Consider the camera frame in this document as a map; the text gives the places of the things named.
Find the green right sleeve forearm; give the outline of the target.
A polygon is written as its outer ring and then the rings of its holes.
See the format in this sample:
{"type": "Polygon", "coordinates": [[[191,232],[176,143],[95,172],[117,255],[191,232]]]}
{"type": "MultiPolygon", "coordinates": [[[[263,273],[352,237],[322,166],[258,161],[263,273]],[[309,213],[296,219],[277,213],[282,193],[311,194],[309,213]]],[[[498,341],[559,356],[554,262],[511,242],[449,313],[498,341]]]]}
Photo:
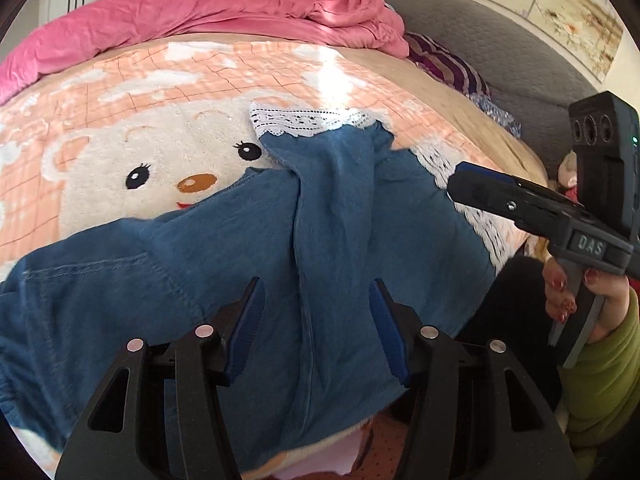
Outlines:
{"type": "Polygon", "coordinates": [[[587,344],[575,366],[561,370],[560,377],[567,437],[582,478],[620,450],[624,437],[638,450],[638,431],[631,427],[639,413],[639,306],[633,290],[622,324],[587,344]]]}

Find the right hand red nails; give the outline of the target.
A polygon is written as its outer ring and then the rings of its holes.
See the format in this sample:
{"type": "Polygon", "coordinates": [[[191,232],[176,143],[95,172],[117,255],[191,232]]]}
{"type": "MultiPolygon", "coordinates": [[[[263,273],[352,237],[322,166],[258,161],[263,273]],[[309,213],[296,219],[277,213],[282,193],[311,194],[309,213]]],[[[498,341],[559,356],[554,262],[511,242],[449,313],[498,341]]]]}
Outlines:
{"type": "MultiPolygon", "coordinates": [[[[553,321],[564,324],[577,312],[575,295],[568,289],[568,277],[565,269],[550,258],[542,269],[544,278],[544,296],[546,312],[553,321]]],[[[630,286],[626,276],[608,274],[588,268],[582,282],[604,303],[596,324],[594,324],[588,342],[594,344],[610,336],[626,318],[630,304],[630,286]]]]}

